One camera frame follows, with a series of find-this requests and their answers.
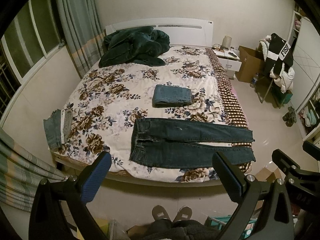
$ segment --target black and white jacket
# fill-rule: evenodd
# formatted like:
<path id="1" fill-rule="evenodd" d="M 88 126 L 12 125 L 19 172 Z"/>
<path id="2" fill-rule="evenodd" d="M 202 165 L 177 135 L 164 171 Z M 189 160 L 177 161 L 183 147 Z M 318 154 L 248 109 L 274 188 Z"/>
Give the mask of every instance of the black and white jacket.
<path id="1" fill-rule="evenodd" d="M 291 46 L 277 34 L 272 33 L 263 74 L 265 76 L 269 75 L 269 72 L 273 68 L 273 72 L 282 77 L 283 71 L 288 73 L 292 65 L 293 55 Z"/>

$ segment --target curtain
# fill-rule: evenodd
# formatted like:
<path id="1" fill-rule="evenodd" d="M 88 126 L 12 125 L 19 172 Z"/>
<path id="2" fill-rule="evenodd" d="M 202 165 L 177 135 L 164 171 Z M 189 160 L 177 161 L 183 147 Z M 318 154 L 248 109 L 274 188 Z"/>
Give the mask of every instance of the curtain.
<path id="1" fill-rule="evenodd" d="M 0 201 L 30 212 L 43 178 L 50 182 L 66 179 L 61 171 L 33 156 L 0 128 Z"/>
<path id="2" fill-rule="evenodd" d="M 103 56 L 104 32 L 94 0 L 57 0 L 59 16 L 81 77 Z"/>

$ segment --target mattress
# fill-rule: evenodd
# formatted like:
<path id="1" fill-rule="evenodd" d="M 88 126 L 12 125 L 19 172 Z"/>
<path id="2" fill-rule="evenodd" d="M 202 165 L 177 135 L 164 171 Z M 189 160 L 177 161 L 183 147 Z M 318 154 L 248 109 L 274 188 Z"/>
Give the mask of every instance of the mattress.
<path id="1" fill-rule="evenodd" d="M 101 151 L 112 156 L 110 172 L 163 182 L 218 179 L 213 168 L 164 169 L 129 161 L 131 135 L 137 118 L 160 117 L 247 127 L 232 85 L 211 49 L 174 46 L 160 56 L 165 66 L 128 63 L 98 68 L 96 63 L 71 94 L 64 109 L 73 111 L 71 136 L 56 152 L 83 166 Z M 191 89 L 192 105 L 153 108 L 155 86 Z M 207 143 L 251 147 L 251 143 Z M 250 164 L 239 165 L 245 172 Z"/>

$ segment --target headboard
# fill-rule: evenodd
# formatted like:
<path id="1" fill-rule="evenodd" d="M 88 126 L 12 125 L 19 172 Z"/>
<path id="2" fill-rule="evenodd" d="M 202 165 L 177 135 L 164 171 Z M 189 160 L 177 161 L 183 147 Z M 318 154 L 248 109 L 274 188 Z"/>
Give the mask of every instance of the headboard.
<path id="1" fill-rule="evenodd" d="M 189 18 L 150 18 L 106 26 L 106 34 L 132 27 L 151 25 L 167 33 L 171 45 L 212 46 L 213 22 Z"/>

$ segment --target metal bolt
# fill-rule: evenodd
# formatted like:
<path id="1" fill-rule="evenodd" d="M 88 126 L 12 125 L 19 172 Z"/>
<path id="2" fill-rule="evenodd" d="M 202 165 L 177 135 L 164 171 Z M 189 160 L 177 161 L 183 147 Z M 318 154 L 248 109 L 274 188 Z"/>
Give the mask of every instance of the metal bolt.
<path id="1" fill-rule="evenodd" d="M 277 182 L 278 182 L 280 185 L 284 184 L 283 179 L 277 179 Z"/>
<path id="2" fill-rule="evenodd" d="M 47 179 L 41 179 L 40 184 L 45 185 L 47 184 L 48 180 Z"/>
<path id="3" fill-rule="evenodd" d="M 248 175 L 247 176 L 248 181 L 254 181 L 256 178 L 253 175 Z"/>
<path id="4" fill-rule="evenodd" d="M 78 179 L 78 176 L 77 175 L 71 175 L 68 180 L 71 180 L 71 181 L 76 181 Z"/>

